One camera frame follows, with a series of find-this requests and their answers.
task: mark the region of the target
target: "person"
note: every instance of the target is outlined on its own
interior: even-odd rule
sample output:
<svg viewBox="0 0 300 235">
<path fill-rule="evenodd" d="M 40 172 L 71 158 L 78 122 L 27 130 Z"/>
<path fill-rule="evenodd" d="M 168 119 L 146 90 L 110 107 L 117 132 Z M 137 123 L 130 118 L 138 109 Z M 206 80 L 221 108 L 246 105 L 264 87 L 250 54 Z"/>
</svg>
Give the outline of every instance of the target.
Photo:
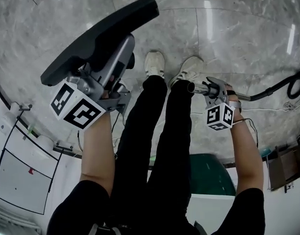
<svg viewBox="0 0 300 235">
<path fill-rule="evenodd" d="M 202 72 L 203 61 L 198 57 L 188 58 L 169 82 L 166 122 L 147 182 L 151 140 L 168 91 L 164 66 L 160 52 L 147 54 L 144 90 L 128 115 L 116 159 L 109 113 L 85 131 L 80 182 L 53 213 L 48 235 L 200 234 L 186 219 L 191 197 L 190 111 L 194 95 L 187 87 Z M 238 101 L 236 95 L 229 97 L 230 101 Z M 234 121 L 242 119 L 235 110 Z M 237 193 L 214 234 L 262 235 L 262 160 L 244 121 L 230 131 L 238 174 Z"/>
</svg>

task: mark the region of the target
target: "black hose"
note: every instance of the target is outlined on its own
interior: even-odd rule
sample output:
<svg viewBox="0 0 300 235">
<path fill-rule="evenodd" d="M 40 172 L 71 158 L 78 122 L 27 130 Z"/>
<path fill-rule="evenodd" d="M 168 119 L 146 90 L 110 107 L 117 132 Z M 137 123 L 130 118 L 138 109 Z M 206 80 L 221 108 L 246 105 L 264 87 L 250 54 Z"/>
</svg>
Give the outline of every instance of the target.
<svg viewBox="0 0 300 235">
<path fill-rule="evenodd" d="M 259 94 L 256 94 L 256 95 L 253 95 L 253 96 L 250 96 L 250 101 L 257 101 L 259 99 L 262 99 L 266 96 L 270 96 L 272 95 L 274 92 L 276 92 L 277 90 L 281 89 L 282 87 L 284 87 L 285 85 L 289 84 L 288 85 L 288 88 L 287 88 L 287 96 L 290 98 L 290 99 L 295 99 L 297 97 L 300 96 L 300 89 L 292 94 L 292 89 L 293 89 L 293 86 L 294 84 L 296 83 L 296 81 L 300 80 L 300 71 L 297 72 L 295 75 L 293 76 L 289 76 L 287 78 L 285 78 L 284 80 L 280 81 L 279 83 L 277 83 L 276 85 L 272 86 L 272 87 L 269 87 L 268 89 L 266 89 L 264 92 L 261 92 Z"/>
</svg>

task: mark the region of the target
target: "forearm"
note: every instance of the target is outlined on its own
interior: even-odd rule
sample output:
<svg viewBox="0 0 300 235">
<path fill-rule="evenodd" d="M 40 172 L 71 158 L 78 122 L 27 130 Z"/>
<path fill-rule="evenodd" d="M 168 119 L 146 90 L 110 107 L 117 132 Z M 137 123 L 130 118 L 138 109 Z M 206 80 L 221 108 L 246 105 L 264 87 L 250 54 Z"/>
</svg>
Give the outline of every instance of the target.
<svg viewBox="0 0 300 235">
<path fill-rule="evenodd" d="M 234 122 L 243 119 L 241 114 L 234 116 Z M 263 188 L 263 165 L 259 150 L 245 121 L 231 128 L 234 145 L 235 164 L 238 174 L 238 193 L 245 188 Z"/>
<path fill-rule="evenodd" d="M 104 114 L 84 133 L 80 180 L 91 180 L 111 194 L 115 173 L 110 114 Z"/>
</svg>

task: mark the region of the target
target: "shoe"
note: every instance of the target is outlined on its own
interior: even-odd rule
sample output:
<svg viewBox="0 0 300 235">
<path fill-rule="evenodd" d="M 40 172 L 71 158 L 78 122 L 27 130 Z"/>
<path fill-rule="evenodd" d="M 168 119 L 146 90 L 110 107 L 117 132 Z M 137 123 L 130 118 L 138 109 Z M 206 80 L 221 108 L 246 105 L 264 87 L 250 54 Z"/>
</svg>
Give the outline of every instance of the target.
<svg viewBox="0 0 300 235">
<path fill-rule="evenodd" d="M 161 76 L 164 78 L 164 66 L 165 60 L 161 52 L 148 52 L 145 60 L 145 70 L 147 78 L 153 75 Z"/>
<path fill-rule="evenodd" d="M 171 88 L 175 82 L 179 80 L 188 80 L 194 82 L 197 77 L 202 73 L 203 60 L 198 57 L 188 58 L 181 66 L 179 73 L 173 77 L 169 82 Z"/>
</svg>

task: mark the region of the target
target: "sleeve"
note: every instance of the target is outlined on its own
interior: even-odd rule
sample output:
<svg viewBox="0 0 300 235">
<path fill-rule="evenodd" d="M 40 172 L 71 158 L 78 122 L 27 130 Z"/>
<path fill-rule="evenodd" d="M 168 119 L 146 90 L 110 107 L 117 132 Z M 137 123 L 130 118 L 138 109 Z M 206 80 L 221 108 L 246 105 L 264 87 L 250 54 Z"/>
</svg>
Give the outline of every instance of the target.
<svg viewBox="0 0 300 235">
<path fill-rule="evenodd" d="M 54 211 L 47 235 L 88 235 L 94 224 L 104 224 L 108 205 L 109 196 L 102 186 L 80 181 Z"/>
<path fill-rule="evenodd" d="M 265 231 L 264 196 L 257 188 L 239 193 L 225 220 L 214 235 L 263 235 Z"/>
</svg>

